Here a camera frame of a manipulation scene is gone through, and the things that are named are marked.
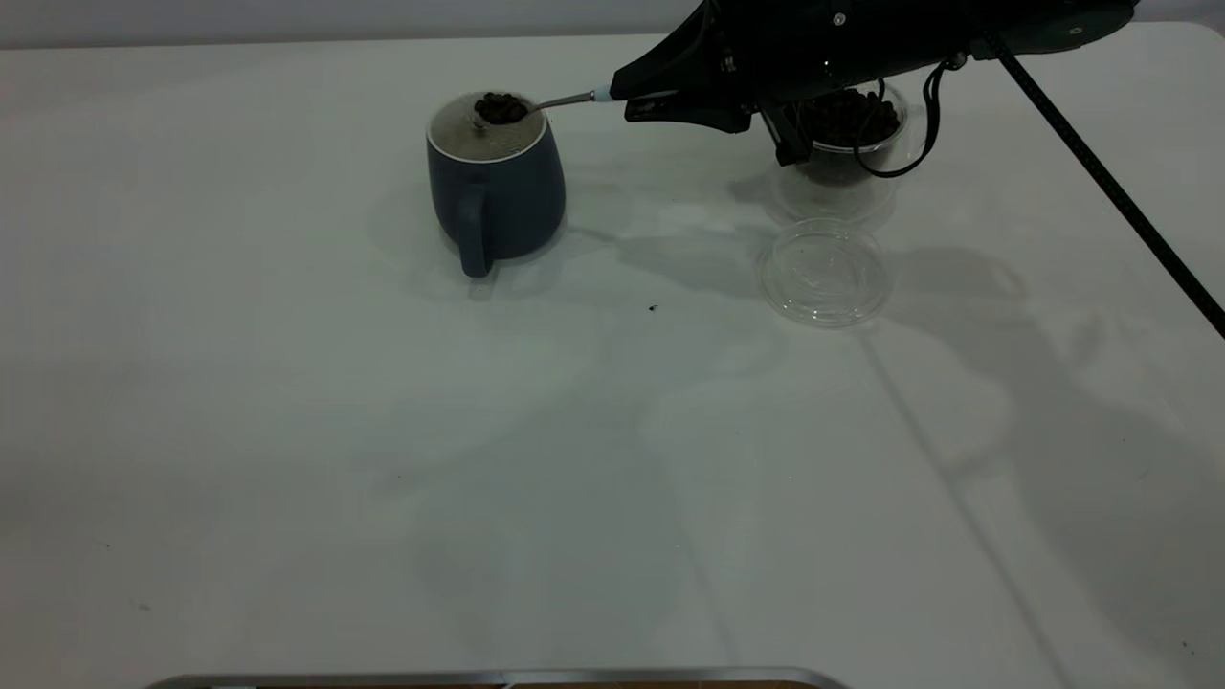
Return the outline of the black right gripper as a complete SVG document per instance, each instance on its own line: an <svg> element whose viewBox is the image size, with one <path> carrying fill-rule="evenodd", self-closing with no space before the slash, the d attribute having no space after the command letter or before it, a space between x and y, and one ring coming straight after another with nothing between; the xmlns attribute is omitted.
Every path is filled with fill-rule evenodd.
<svg viewBox="0 0 1225 689"><path fill-rule="evenodd" d="M655 48L617 69L626 123L745 132L755 101L779 166L809 161L813 136L793 108L968 51L957 1L701 1ZM708 96L657 96L677 92Z"/></svg>

